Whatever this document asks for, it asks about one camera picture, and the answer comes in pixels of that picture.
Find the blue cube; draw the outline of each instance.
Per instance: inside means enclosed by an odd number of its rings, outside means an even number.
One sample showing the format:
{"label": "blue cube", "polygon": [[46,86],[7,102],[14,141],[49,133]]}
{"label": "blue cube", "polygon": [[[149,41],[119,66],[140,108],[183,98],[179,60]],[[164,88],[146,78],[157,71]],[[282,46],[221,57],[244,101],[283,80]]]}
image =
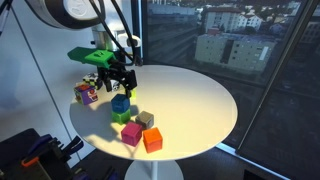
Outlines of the blue cube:
{"label": "blue cube", "polygon": [[125,113],[130,108],[130,100],[124,94],[117,94],[111,100],[112,111]]}

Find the city view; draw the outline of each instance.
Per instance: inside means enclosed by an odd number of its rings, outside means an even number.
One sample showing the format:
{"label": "city view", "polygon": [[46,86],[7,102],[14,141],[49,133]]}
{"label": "city view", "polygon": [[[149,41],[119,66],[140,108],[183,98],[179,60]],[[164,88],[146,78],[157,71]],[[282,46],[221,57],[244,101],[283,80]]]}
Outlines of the city view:
{"label": "city view", "polygon": [[[149,0],[149,64],[180,66],[221,83],[238,106],[236,127],[224,143],[237,147],[288,45],[305,1]],[[315,9],[243,152],[308,177],[320,163],[320,6]],[[272,159],[259,159],[258,156]]]}

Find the orange cube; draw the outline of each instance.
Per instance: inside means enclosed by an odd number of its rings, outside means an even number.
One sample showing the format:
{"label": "orange cube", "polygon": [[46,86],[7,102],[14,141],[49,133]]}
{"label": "orange cube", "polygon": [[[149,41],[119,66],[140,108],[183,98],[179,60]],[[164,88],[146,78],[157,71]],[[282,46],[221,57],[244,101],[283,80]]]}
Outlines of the orange cube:
{"label": "orange cube", "polygon": [[151,128],[143,131],[143,143],[147,153],[162,149],[162,136],[158,128]]}

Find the green cube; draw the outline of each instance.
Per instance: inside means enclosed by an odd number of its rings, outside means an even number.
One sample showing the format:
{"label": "green cube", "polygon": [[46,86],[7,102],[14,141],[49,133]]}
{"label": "green cube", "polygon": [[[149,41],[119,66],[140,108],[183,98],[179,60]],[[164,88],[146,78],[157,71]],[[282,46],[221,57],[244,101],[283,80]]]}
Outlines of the green cube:
{"label": "green cube", "polygon": [[116,112],[112,111],[111,114],[112,114],[112,121],[117,122],[120,125],[126,124],[131,118],[130,109],[128,109],[124,113],[116,113]]}

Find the white round table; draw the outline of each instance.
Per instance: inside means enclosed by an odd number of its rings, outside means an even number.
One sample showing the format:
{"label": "white round table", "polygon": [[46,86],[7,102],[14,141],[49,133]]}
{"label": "white round table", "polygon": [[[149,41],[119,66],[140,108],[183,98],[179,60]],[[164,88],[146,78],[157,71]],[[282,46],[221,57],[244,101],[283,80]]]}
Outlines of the white round table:
{"label": "white round table", "polygon": [[215,80],[183,68],[159,65],[133,67],[136,98],[130,99],[131,120],[142,111],[154,115],[163,137],[161,150],[147,153],[142,138],[136,147],[121,142],[119,125],[111,120],[111,99],[124,91],[98,91],[97,102],[81,105],[73,98],[70,118],[77,133],[110,155],[134,160],[125,179],[183,179],[175,160],[203,153],[223,141],[237,120],[230,93]]}

